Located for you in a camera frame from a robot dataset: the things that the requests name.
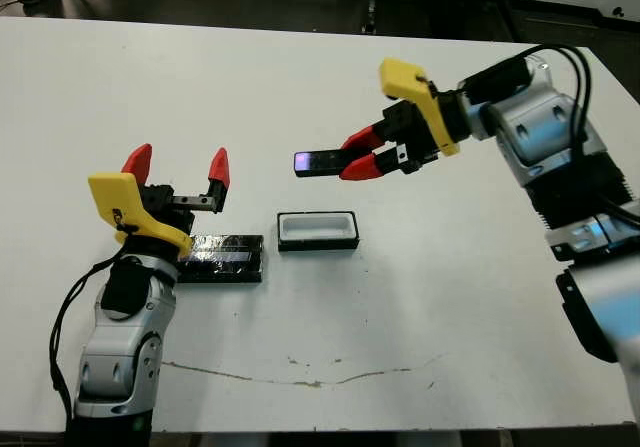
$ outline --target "black rectangular object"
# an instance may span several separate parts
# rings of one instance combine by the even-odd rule
[[[194,235],[188,256],[178,262],[178,282],[262,281],[262,235]]]
[[[360,150],[341,149],[296,152],[293,157],[293,170],[298,177],[340,175],[347,165],[362,155],[363,152]]]
[[[328,225],[325,230],[335,230],[339,232],[341,229],[343,231],[347,230],[351,233],[349,237],[344,238],[331,238],[330,235],[327,238],[314,238],[316,236],[313,235],[313,231],[316,226],[311,226],[307,228],[310,232],[308,238],[295,238],[295,236],[289,235],[287,232],[283,232],[283,216],[291,216],[292,218],[295,216],[297,219],[303,219],[305,216],[309,216],[311,219],[313,216],[316,218],[324,217],[331,219],[331,214],[336,214],[336,218],[339,220],[338,214],[344,214],[342,217],[344,219],[350,219],[353,224],[351,225],[340,225],[333,221],[333,225]],[[318,212],[281,212],[277,217],[278,223],[278,250],[280,252],[286,251],[301,251],[301,250],[336,250],[336,249],[355,249],[360,242],[360,236],[358,233],[358,224],[356,222],[356,216],[353,211],[318,211]]]

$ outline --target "floor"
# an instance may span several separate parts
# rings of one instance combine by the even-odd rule
[[[19,3],[5,5],[11,1],[0,0],[0,15],[347,34],[361,32],[367,7],[367,0],[46,0],[30,8]],[[556,10],[513,0],[378,0],[376,33],[505,42],[564,42],[587,46],[640,101],[638,28],[603,24],[597,17],[584,12],[558,13]],[[272,436],[268,442],[262,436],[258,440],[261,444],[242,445],[409,445],[407,439],[402,437],[399,440],[395,434],[377,434],[375,438],[371,434],[335,434],[331,439],[296,434]],[[427,442],[426,437],[421,439],[415,445],[436,445]],[[59,438],[56,436],[33,439],[18,434],[0,434],[1,445],[55,445],[57,441]],[[465,447],[640,446],[638,431],[633,425],[502,433],[465,432],[461,442]],[[227,444],[219,437],[194,439],[167,434],[157,436],[152,445]]]

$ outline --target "black box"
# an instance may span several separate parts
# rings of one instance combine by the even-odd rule
[[[262,235],[194,235],[178,282],[261,282]]]

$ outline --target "white table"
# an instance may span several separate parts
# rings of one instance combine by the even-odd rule
[[[267,262],[258,285],[177,287],[164,360],[193,369],[163,367],[154,430],[631,420],[619,368],[585,353],[564,316],[554,284],[563,265],[493,141],[468,140],[410,176],[292,172],[294,151],[337,147],[380,117],[383,57],[423,65],[444,90],[522,48],[0,19],[0,430],[63,427],[51,324],[72,283],[116,249],[86,177],[118,171],[143,142],[154,148],[149,181],[187,193],[206,190],[211,156],[226,146],[224,213],[200,214],[194,232],[264,234]],[[640,107],[589,57],[590,118],[637,187]],[[547,58],[573,92],[570,68]],[[356,212],[355,252],[277,252],[277,212],[329,209]],[[72,389],[104,280],[65,320]]]

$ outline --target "black wire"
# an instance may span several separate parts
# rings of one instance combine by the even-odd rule
[[[17,4],[18,2],[19,2],[19,1],[17,1],[17,0],[13,0],[13,1],[11,1],[11,2],[6,2],[6,3],[4,3],[4,4],[0,4],[0,12],[2,12],[4,9],[6,9],[7,7],[9,7],[10,5]]]
[[[66,429],[68,430],[71,426],[71,420],[73,419],[73,410],[71,404],[71,395],[69,394],[69,388],[67,387],[67,383],[64,380],[64,375],[60,370],[60,366],[58,365],[58,348],[60,347],[60,336],[62,334],[62,320],[64,319],[64,315],[67,312],[67,309],[71,305],[71,303],[80,295],[84,287],[87,285],[87,281],[89,277],[93,274],[100,272],[101,270],[106,269],[111,264],[113,264],[116,260],[118,260],[122,254],[124,253],[124,245],[116,254],[102,262],[98,262],[91,270],[84,274],[82,277],[78,279],[78,281],[73,284],[71,290],[67,293],[62,305],[60,306],[60,310],[58,311],[58,315],[56,317],[55,322],[53,323],[53,328],[51,330],[51,337],[49,338],[49,368],[51,374],[51,380],[53,381],[53,388],[58,391],[60,394],[60,398],[62,399],[62,404],[64,405],[64,410],[66,413]]]
[[[605,214],[614,217],[621,222],[624,222],[631,227],[635,227],[640,230],[640,216],[629,212],[627,209],[620,207],[612,200],[606,198],[604,195],[599,195],[598,198],[602,202],[602,210]]]

